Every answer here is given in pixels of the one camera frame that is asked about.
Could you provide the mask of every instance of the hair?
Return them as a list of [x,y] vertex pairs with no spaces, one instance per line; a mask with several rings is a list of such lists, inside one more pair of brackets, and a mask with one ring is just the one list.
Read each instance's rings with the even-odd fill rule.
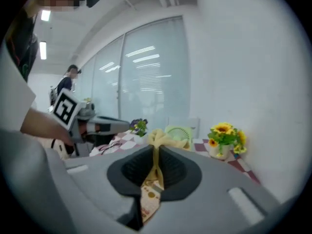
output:
[[73,68],[74,68],[74,69],[77,69],[77,71],[78,71],[78,67],[77,67],[76,65],[72,64],[72,65],[70,65],[70,66],[68,67],[67,72],[70,72]]

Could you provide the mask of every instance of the red and white pattern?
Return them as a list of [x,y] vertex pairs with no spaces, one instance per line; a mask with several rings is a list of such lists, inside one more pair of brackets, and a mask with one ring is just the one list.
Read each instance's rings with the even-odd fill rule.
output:
[[[105,150],[105,148],[109,147],[114,142],[118,142],[119,144]],[[113,138],[110,145],[102,145],[102,146],[98,146],[97,148],[94,148],[92,152],[90,153],[90,156],[101,155],[103,151],[99,151],[99,150],[105,150],[103,152],[103,154],[105,155],[105,154],[111,154],[114,152],[124,152],[127,149],[140,146],[134,142],[134,134],[131,134],[130,132],[119,133]],[[192,152],[211,158],[208,153],[208,150],[209,150],[209,145],[208,145],[207,139],[193,139]],[[229,154],[229,157],[226,160],[220,160],[220,162],[225,162],[234,166],[239,171],[241,171],[244,175],[251,178],[256,183],[260,184],[259,180],[256,178],[254,173],[248,167],[246,162],[238,154],[234,154],[233,151],[231,151],[231,153]]]

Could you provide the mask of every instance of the checkered tablecloth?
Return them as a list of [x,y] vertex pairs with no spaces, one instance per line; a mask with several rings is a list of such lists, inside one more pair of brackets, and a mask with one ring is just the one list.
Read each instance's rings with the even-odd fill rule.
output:
[[[103,154],[110,154],[114,152],[125,152],[127,149],[131,149],[134,147],[139,147],[140,145],[137,145],[134,141],[134,135],[130,132],[125,133],[119,133],[117,136],[114,137],[114,139],[111,141],[113,142],[119,142],[119,145],[113,146],[103,152]],[[101,155],[102,152],[99,152],[99,150],[105,149],[105,146],[99,146],[97,148],[94,148],[91,152],[91,156],[95,155]],[[209,153],[209,145],[207,139],[193,139],[192,143],[192,151],[202,155],[204,157],[210,157]],[[234,154],[233,151],[229,154],[228,158],[226,160],[220,160],[220,162],[228,163],[232,166],[234,166],[236,169],[241,171],[244,175],[251,178],[253,181],[260,183],[259,180],[256,178],[254,173],[250,170],[248,165],[244,162],[244,160],[238,155]]]

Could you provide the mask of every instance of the ceiling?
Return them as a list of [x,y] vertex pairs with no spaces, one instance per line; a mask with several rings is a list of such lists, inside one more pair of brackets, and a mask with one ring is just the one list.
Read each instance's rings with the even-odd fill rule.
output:
[[51,12],[49,21],[39,13],[34,33],[39,41],[47,42],[47,59],[38,51],[32,73],[63,75],[85,44],[110,20],[122,11],[133,8],[142,0],[100,0],[92,8],[85,4],[74,11]]

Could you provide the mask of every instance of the white shirt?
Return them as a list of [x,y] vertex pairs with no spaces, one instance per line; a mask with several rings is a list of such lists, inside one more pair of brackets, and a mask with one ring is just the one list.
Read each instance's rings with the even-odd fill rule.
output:
[[5,41],[0,47],[0,129],[20,131],[36,95],[14,64]]

